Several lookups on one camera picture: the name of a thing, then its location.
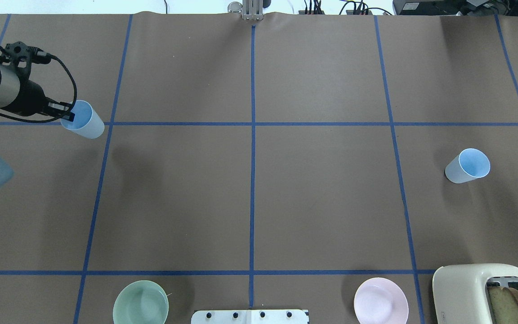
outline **table surface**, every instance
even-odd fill
[[[356,323],[386,277],[435,321],[440,266],[518,266],[518,18],[0,15],[62,58],[94,140],[0,118],[0,323],[105,323],[129,283],[195,310]],[[56,64],[31,80],[71,96]],[[491,160],[465,184],[462,149]]]

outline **cup rim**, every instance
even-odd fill
[[[487,168],[487,172],[485,172],[484,175],[481,175],[481,176],[476,176],[476,175],[472,175],[470,174],[469,172],[467,172],[467,170],[465,170],[463,168],[463,164],[461,164],[461,156],[463,155],[463,153],[467,152],[467,151],[475,151],[477,153],[480,153],[482,156],[485,157],[485,159],[487,160],[487,164],[489,165],[488,168]],[[489,160],[489,157],[487,156],[487,154],[484,154],[483,151],[481,150],[478,150],[478,149],[475,149],[475,148],[468,148],[468,149],[464,149],[461,151],[461,153],[459,153],[459,167],[461,168],[461,170],[463,170],[463,172],[465,172],[465,174],[475,178],[475,179],[480,179],[480,178],[483,178],[485,176],[487,176],[489,174],[489,172],[491,172],[491,161]]]
[[[127,286],[125,286],[125,288],[121,290],[119,295],[117,295],[117,298],[115,299],[115,303],[113,303],[113,322],[115,324],[118,323],[118,320],[115,319],[115,313],[116,313],[116,310],[118,310],[119,307],[121,307],[121,303],[122,303],[121,296],[123,296],[129,290],[133,289],[135,286],[141,286],[141,285],[148,285],[150,287],[156,288],[157,290],[161,291],[161,293],[163,294],[165,303],[167,304],[167,310],[165,312],[165,320],[161,324],[164,324],[167,321],[167,316],[169,316],[169,299],[167,299],[167,294],[165,293],[165,290],[158,283],[155,283],[154,281],[138,280],[138,281],[134,281],[133,283],[130,283]]]
[[[357,316],[357,295],[360,293],[361,289],[365,289],[368,286],[376,286],[385,289],[393,297],[393,303],[396,305],[397,309],[399,311],[403,311],[403,313],[406,314],[405,316],[401,316],[401,318],[397,318],[393,317],[395,313],[392,312],[390,318],[387,319],[386,323],[404,324],[405,322],[407,322],[407,320],[409,319],[409,302],[407,301],[405,293],[403,292],[401,287],[399,287],[399,285],[397,285],[395,282],[383,277],[374,277],[371,279],[367,279],[357,288],[357,291],[355,292],[355,296],[353,298],[353,308],[355,309],[355,316]]]
[[[91,120],[93,119],[93,107],[92,107],[92,105],[91,105],[90,103],[88,103],[87,101],[85,101],[85,100],[80,100],[80,99],[77,99],[77,100],[76,100],[76,104],[77,104],[77,102],[78,102],[78,101],[81,101],[81,102],[83,102],[83,103],[86,103],[86,104],[89,106],[89,108],[91,109],[91,117],[89,117],[89,120],[88,120],[88,121],[87,121],[83,126],[78,127],[78,128],[68,128],[64,123],[67,123],[67,122],[72,123],[72,121],[66,121],[65,119],[61,119],[61,120],[60,120],[60,121],[61,121],[61,125],[62,125],[65,129],[67,129],[68,131],[78,131],[78,130],[80,130],[80,129],[84,128],[85,126],[89,125],[89,123],[90,123],[90,122],[91,122]]]

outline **black device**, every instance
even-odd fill
[[[397,15],[518,16],[518,0],[393,0]]]
[[[51,60],[57,61],[73,85],[73,101],[77,99],[76,83],[63,62],[46,53],[39,47],[27,46],[21,41],[0,46],[0,109],[20,116],[32,116],[37,114],[50,116],[45,121],[33,121],[21,119],[0,113],[0,116],[23,122],[50,122],[57,119],[73,121],[74,113],[71,112],[73,104],[55,101],[47,98],[39,84],[29,80],[31,66],[33,64],[49,64]]]

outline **wire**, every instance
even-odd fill
[[[393,14],[391,14],[390,12],[388,12],[387,10],[383,9],[383,8],[377,8],[377,7],[372,7],[372,8],[367,8],[367,9],[364,9],[364,11],[366,11],[366,14],[369,14],[369,10],[371,9],[378,9],[378,10],[382,10],[384,12],[386,12],[389,16],[392,16]]]
[[[505,13],[504,13],[504,15],[506,16],[506,15],[508,15],[510,13],[510,2],[509,2],[509,0],[503,0],[503,5],[506,5],[506,7],[507,7],[505,9]]]
[[[65,66],[65,64],[63,64],[63,62],[58,57],[56,57],[55,55],[51,55],[49,53],[47,53],[47,55],[49,56],[49,58],[51,58],[51,59],[57,61],[59,64],[61,64],[61,66],[65,70],[66,74],[69,76],[69,79],[71,80],[71,83],[73,84],[73,101],[71,102],[71,104],[68,104],[69,108],[66,111],[64,111],[61,115],[59,115],[57,117],[50,118],[50,119],[45,119],[43,121],[34,121],[34,120],[31,120],[31,119],[23,119],[23,118],[13,117],[13,116],[6,115],[4,113],[0,113],[1,117],[6,117],[8,119],[12,119],[13,121],[25,122],[25,123],[49,123],[49,122],[53,122],[53,121],[56,121],[58,119],[61,119],[61,118],[65,117],[66,115],[68,115],[71,112],[71,110],[73,109],[73,106],[75,105],[75,103],[77,101],[76,81],[73,79],[73,76],[69,72],[68,68]]]
[[[349,3],[352,3],[353,4],[353,10],[355,10],[355,8],[357,7],[357,2],[354,2],[354,1],[345,1],[345,4],[343,5],[343,7],[341,8],[341,11],[339,12],[339,14],[342,14],[343,13],[343,9],[345,7],[347,7],[347,5]]]
[[[366,8],[369,8],[369,6],[365,2],[362,2],[362,1],[361,2],[356,2],[356,1],[353,1],[353,0],[348,0],[343,5],[343,8],[341,8],[341,11],[339,12],[339,14],[343,13],[343,9],[347,6],[347,4],[353,4],[353,14],[355,12],[365,11]]]
[[[293,4],[291,3],[290,0],[287,0],[287,3],[289,4],[289,6],[291,6],[291,11],[293,12],[293,14],[295,14],[295,7],[293,6]]]

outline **electronic equipment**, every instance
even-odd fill
[[[32,64],[49,64],[55,60],[61,64],[73,86],[73,101],[65,103],[47,98],[39,84],[29,80]],[[0,46],[0,109],[22,117],[35,114],[50,116],[50,119],[32,120],[13,117],[0,112],[1,117],[28,123],[46,123],[62,119],[73,122],[71,111],[77,99],[76,83],[63,62],[42,49],[27,46],[17,41]],[[0,187],[13,176],[11,167],[0,158]]]
[[[494,289],[518,296],[518,267],[500,263],[440,267],[433,275],[433,300],[440,324],[501,324],[497,310],[511,307],[494,299]]]
[[[397,15],[518,16],[518,0],[393,0]]]

